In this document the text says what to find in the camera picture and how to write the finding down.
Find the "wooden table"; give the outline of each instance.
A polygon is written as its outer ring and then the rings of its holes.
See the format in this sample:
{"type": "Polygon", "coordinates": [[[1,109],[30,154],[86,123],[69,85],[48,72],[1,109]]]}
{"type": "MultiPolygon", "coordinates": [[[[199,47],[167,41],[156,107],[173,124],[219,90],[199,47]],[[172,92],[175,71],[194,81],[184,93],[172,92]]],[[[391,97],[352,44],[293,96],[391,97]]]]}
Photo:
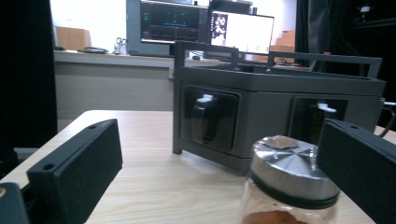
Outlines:
{"type": "MultiPolygon", "coordinates": [[[[172,153],[172,112],[88,111],[0,182],[28,183],[26,170],[85,127],[117,119],[123,168],[87,223],[237,223],[246,177],[183,151],[172,153]]],[[[396,142],[396,134],[386,138],[396,142]]],[[[336,223],[374,223],[345,194],[336,223]]]]}

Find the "brown powder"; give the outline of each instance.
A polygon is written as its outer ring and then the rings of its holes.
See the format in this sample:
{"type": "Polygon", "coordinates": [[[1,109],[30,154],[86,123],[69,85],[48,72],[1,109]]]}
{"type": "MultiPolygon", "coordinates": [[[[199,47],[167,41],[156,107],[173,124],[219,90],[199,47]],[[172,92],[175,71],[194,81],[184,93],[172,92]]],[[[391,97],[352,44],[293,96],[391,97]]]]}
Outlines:
{"type": "Polygon", "coordinates": [[[286,211],[252,213],[244,217],[242,224],[307,224],[298,221],[286,211]]]}

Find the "screen display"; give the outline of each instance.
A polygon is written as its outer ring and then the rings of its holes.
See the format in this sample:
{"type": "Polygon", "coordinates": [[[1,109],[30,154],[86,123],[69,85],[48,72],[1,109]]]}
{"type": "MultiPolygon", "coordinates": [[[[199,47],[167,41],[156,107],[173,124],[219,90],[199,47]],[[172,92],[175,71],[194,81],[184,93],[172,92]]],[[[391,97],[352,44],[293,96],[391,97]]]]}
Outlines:
{"type": "Polygon", "coordinates": [[[206,42],[207,7],[148,0],[140,6],[142,43],[206,42]]]}
{"type": "Polygon", "coordinates": [[[211,44],[250,54],[268,54],[273,27],[274,17],[213,11],[211,44]]]}

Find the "white wall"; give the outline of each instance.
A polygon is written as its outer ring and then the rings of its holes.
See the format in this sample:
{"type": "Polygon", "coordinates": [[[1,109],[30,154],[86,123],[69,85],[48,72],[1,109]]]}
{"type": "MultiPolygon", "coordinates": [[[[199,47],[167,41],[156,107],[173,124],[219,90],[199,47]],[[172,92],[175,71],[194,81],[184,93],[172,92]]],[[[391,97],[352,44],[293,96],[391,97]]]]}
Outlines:
{"type": "MultiPolygon", "coordinates": [[[[257,14],[274,16],[272,44],[284,30],[295,29],[297,0],[250,0],[257,14]]],[[[114,49],[117,37],[126,38],[126,0],[50,0],[54,26],[90,31],[92,46],[114,49]]],[[[199,0],[207,6],[209,0],[199,0]]]]}
{"type": "Polygon", "coordinates": [[[54,26],[90,31],[93,47],[114,49],[126,38],[126,0],[50,0],[54,26]]]}

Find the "screw hole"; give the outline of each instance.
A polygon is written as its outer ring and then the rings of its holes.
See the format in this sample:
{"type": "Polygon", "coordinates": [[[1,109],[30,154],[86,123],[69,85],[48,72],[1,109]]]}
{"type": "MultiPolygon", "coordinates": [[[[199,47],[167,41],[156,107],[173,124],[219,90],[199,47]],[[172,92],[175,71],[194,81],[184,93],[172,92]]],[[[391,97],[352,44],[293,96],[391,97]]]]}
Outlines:
{"type": "Polygon", "coordinates": [[[43,170],[50,170],[50,169],[52,169],[53,167],[54,167],[53,164],[47,164],[47,165],[43,166],[43,170]]]}

